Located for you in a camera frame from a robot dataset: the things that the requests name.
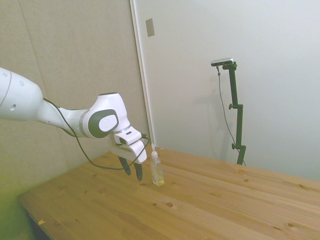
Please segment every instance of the wood knot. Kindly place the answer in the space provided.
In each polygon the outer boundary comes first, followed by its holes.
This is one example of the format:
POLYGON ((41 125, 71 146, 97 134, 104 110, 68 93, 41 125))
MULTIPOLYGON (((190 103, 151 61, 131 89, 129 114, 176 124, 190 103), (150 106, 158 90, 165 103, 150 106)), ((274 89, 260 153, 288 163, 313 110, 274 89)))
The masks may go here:
POLYGON ((282 229, 281 228, 279 228, 279 227, 276 227, 276 226, 272 226, 274 229, 276 229, 276 230, 279 230, 279 231, 282 231, 282 229))
POLYGON ((105 192, 106 192, 106 187, 105 186, 99 190, 100 194, 104 194, 105 192))

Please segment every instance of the beige wall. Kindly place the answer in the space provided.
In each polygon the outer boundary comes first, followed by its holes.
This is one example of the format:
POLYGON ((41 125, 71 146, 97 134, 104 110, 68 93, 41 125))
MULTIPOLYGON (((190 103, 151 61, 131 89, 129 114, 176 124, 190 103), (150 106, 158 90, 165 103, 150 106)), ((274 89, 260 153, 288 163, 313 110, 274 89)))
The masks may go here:
MULTIPOLYGON (((149 135, 129 0, 0 0, 0 67, 38 84, 66 109, 121 94, 149 135)), ((91 158, 106 139, 81 139, 91 158)), ((0 120, 0 239, 33 239, 16 196, 86 162, 76 140, 39 122, 0 120)))

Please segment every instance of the bottle cap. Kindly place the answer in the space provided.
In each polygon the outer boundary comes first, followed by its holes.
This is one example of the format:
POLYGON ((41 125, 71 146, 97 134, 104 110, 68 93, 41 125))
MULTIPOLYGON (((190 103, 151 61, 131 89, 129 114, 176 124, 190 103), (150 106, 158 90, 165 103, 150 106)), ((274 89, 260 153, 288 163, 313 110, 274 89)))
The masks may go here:
POLYGON ((156 146, 154 143, 151 143, 151 147, 152 147, 151 157, 153 159, 156 159, 158 157, 158 153, 156 152, 156 146))

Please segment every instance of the white wall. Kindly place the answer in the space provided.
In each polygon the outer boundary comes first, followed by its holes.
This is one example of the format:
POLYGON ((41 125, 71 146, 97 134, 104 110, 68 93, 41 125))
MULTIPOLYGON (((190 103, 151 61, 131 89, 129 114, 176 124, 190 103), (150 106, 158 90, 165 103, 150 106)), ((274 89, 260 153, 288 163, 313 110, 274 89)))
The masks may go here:
MULTIPOLYGON (((136 0, 159 147, 237 161, 210 62, 235 58, 248 166, 320 180, 320 2, 136 0), (155 35, 148 37, 146 20, 155 35)), ((221 74, 225 106, 229 75, 221 74)), ((236 134, 236 110, 226 110, 236 134)))

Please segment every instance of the table surface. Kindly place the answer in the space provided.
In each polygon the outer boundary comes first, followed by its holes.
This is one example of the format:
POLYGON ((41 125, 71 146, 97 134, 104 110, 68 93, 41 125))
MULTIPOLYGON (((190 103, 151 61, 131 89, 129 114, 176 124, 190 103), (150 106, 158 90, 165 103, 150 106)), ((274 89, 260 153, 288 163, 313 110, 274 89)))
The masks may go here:
MULTIPOLYGON (((164 185, 81 165, 18 197, 56 240, 320 240, 320 182, 157 148, 164 185)), ((121 167, 106 153, 96 164, 121 167)))

